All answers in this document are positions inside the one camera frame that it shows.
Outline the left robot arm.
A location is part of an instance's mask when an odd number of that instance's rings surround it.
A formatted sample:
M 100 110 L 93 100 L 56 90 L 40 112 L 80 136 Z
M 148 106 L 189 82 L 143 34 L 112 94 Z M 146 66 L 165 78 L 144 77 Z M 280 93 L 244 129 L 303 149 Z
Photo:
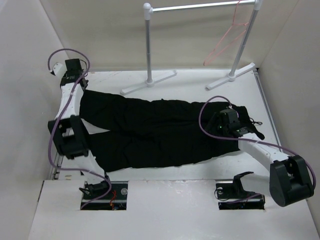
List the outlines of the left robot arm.
M 50 132 L 49 146 L 62 156 L 62 163 L 55 164 L 59 171 L 76 176 L 83 174 L 86 183 L 81 191 L 92 200 L 108 199 L 112 186 L 105 171 L 98 165 L 91 152 L 89 133 L 80 117 L 80 103 L 88 86 L 83 60 L 67 59 L 56 63 L 51 72 L 60 80 L 61 100 L 58 113 L 47 124 Z

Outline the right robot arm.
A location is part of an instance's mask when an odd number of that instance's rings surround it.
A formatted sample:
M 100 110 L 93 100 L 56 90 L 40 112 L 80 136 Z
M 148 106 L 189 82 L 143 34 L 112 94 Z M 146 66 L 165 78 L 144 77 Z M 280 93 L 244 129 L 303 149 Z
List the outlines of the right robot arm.
M 280 207 L 310 198 L 315 193 L 309 164 L 297 154 L 288 155 L 280 146 L 263 142 L 252 122 L 240 120 L 237 111 L 227 108 L 215 113 L 203 131 L 219 140 L 238 144 L 269 172 L 269 193 Z

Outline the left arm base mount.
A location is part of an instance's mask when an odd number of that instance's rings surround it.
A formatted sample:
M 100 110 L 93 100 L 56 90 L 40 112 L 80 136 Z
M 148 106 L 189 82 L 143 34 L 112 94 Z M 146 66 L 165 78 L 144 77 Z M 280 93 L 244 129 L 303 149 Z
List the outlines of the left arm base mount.
M 129 190 L 128 181 L 112 181 L 111 189 L 106 181 L 80 187 L 82 199 L 80 209 L 83 211 L 125 211 Z

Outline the black trousers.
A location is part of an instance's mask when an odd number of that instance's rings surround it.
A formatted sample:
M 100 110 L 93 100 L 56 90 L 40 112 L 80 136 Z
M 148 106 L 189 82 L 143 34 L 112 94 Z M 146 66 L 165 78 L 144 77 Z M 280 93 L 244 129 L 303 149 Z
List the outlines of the black trousers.
M 89 136 L 90 150 L 106 172 L 196 164 L 237 152 L 235 140 L 216 139 L 208 129 L 227 102 L 126 98 L 86 90 L 80 117 L 103 129 Z

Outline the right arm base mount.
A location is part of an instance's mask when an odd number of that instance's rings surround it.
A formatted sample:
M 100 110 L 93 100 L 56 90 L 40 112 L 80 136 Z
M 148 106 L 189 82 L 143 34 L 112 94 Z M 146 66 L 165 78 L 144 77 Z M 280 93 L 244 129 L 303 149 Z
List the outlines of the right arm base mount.
M 264 210 L 265 196 L 244 190 L 239 180 L 220 180 L 215 183 L 214 196 L 219 210 Z

